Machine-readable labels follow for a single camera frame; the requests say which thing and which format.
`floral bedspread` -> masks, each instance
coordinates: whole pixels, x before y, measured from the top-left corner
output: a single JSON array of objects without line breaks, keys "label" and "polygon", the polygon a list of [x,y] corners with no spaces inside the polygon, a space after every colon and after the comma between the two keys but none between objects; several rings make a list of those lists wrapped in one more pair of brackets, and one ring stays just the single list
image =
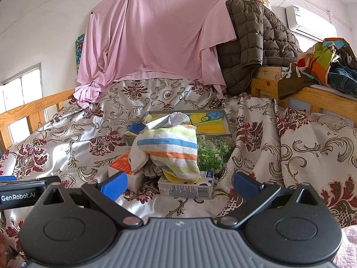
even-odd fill
[{"label": "floral bedspread", "polygon": [[[85,110],[71,100],[4,153],[0,174],[19,180],[58,175],[67,188],[101,182],[108,178],[108,165],[129,150],[123,137],[127,126],[145,112],[220,108],[229,117],[236,148],[216,179],[212,200],[160,196],[158,179],[148,179],[137,193],[126,191],[116,202],[144,221],[150,216],[215,218],[243,203],[232,186],[235,172],[243,171],[287,188],[310,182],[341,227],[357,224],[356,129],[337,116],[283,110],[274,100],[245,93],[217,100],[213,88],[185,79],[117,82]],[[0,214],[0,228],[20,252],[18,233],[30,209]]]}]

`pink sheet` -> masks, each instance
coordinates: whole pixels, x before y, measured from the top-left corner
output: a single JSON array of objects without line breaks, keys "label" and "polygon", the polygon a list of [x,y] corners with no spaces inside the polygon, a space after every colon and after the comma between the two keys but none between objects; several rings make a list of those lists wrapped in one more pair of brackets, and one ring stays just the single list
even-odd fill
[{"label": "pink sheet", "polygon": [[226,85],[216,44],[236,39],[226,0],[104,0],[86,31],[74,97],[85,108],[113,81],[187,78]]}]

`quilted jacket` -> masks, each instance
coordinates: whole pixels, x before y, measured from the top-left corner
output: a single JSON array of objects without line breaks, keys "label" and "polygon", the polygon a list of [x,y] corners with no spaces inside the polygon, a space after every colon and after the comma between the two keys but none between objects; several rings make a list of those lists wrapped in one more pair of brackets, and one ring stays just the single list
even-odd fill
[{"label": "quilted jacket", "polygon": [[261,65],[286,66],[302,51],[292,32],[263,3],[228,0],[237,40],[217,45],[218,61],[229,95],[239,95]]}]

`orange box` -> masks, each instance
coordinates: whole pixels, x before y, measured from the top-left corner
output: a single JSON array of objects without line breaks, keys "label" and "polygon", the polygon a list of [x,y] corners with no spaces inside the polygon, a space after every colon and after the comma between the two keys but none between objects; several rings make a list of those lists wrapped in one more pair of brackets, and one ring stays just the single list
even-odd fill
[{"label": "orange box", "polygon": [[128,190],[132,192],[138,192],[139,189],[142,187],[146,176],[140,171],[136,171],[134,173],[131,172],[131,166],[128,161],[129,152],[130,151],[126,152],[109,165],[108,175],[109,177],[111,177],[118,171],[124,171],[128,177]]}]

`wire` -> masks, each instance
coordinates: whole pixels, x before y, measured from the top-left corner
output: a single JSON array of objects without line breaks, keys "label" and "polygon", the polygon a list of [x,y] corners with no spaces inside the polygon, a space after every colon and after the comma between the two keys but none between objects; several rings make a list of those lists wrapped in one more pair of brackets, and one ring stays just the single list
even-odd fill
[{"label": "wire", "polygon": [[336,20],[340,21],[345,27],[347,27],[349,30],[352,31],[352,28],[351,28],[350,26],[348,26],[348,25],[347,25],[346,23],[344,23],[341,19],[339,19],[339,18],[337,18],[335,15],[333,15],[333,14],[331,13],[331,11],[327,11],[327,10],[325,10],[324,8],[320,7],[319,5],[313,3],[313,2],[311,2],[311,1],[309,1],[309,0],[303,0],[303,1],[306,1],[306,2],[308,2],[308,3],[312,4],[312,5],[314,5],[315,7],[321,9],[322,11],[325,11],[328,15],[331,15],[331,16],[334,17]]}]

